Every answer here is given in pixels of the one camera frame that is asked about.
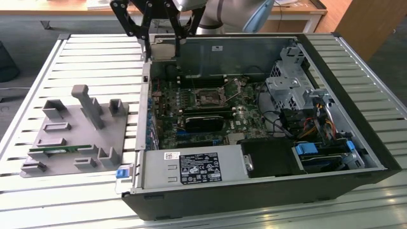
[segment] warning symbols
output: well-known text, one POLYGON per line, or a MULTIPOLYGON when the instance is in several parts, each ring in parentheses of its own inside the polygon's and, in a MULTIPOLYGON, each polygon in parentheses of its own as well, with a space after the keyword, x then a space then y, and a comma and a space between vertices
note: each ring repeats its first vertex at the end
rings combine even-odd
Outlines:
POLYGON ((181 173, 182 173, 182 174, 190 174, 190 169, 189 169, 189 167, 183 167, 183 168, 181 169, 181 173))
POLYGON ((218 153, 179 156, 183 185, 222 181, 218 153))

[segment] green circuit board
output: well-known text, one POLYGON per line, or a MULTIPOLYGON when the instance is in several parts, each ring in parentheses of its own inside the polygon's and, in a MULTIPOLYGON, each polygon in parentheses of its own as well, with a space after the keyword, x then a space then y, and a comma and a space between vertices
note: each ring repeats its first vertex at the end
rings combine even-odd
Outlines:
POLYGON ((257 84, 247 83, 241 77, 229 78, 222 88, 181 89, 175 82, 161 82, 155 86, 155 114, 161 149, 174 149, 187 143, 206 143, 214 146, 233 144, 230 134, 241 133, 243 138, 263 138, 269 136, 265 122, 255 103, 257 84), (179 110, 213 107, 234 107, 233 119, 225 119, 221 131, 210 133, 186 133, 182 128, 183 115, 179 110))

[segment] black cable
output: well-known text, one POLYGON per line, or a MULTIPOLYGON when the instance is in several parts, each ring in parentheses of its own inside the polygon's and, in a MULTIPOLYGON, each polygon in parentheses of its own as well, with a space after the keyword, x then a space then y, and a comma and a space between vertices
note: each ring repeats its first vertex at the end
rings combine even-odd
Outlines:
POLYGON ((267 112, 263 113, 262 110, 261 110, 259 99, 261 99, 261 93, 262 93, 262 89, 263 89, 265 85, 266 85, 266 81, 265 81, 265 83, 262 84, 261 89, 259 89, 259 93, 258 93, 258 109, 259 109, 259 112, 261 112, 262 116, 265 117, 265 120, 266 120, 267 122, 270 122, 270 124, 273 125, 273 127, 278 127, 278 128, 285 132, 285 134, 287 135, 287 137, 295 138, 295 136, 294 136, 294 135, 293 135, 281 125, 278 125, 277 123, 274 123, 274 122, 265 116, 265 114, 266 114, 267 112, 271 112, 271 111, 267 111, 267 112))
POLYGON ((283 20, 283 10, 282 10, 282 5, 281 5, 281 3, 278 3, 279 4, 279 9, 281 9, 281 20, 279 20, 279 25, 278 25, 278 31, 277 32, 279 32, 279 30, 281 30, 281 24, 282 24, 282 20, 283 20))
POLYGON ((266 71, 259 66, 257 66, 257 65, 247 66, 247 68, 245 68, 245 70, 242 71, 242 75, 246 75, 247 70, 250 70, 251 68, 257 68, 258 70, 261 70, 261 72, 265 74, 265 77, 267 78, 266 71))

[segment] white table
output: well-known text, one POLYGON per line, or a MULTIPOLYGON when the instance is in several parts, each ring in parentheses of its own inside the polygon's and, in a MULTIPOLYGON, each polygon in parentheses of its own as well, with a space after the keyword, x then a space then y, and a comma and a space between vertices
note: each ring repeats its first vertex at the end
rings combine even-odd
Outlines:
POLYGON ((89 84, 101 103, 130 103, 123 164, 135 159, 141 47, 125 34, 73 35, 59 40, 0 142, 0 228, 330 228, 401 227, 407 223, 407 111, 342 38, 313 35, 338 77, 402 168, 401 173, 338 199, 233 213, 145 222, 115 193, 115 172, 22 178, 47 99, 79 104, 71 86, 89 84))

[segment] wooden desk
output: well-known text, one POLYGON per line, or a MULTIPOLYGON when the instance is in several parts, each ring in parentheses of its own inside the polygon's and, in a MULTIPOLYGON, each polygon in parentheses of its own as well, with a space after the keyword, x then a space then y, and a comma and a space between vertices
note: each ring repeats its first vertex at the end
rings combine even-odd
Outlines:
MULTIPOLYGON (((283 20, 306 21, 305 32, 314 32, 322 15, 326 10, 318 9, 310 0, 301 0, 299 7, 274 7, 270 20, 281 20, 281 10, 283 20)), ((142 14, 133 6, 129 8, 130 14, 141 19, 142 14)), ((117 20, 111 9, 89 10, 86 0, 0 0, 0 19, 21 21, 69 21, 69 20, 117 20)))

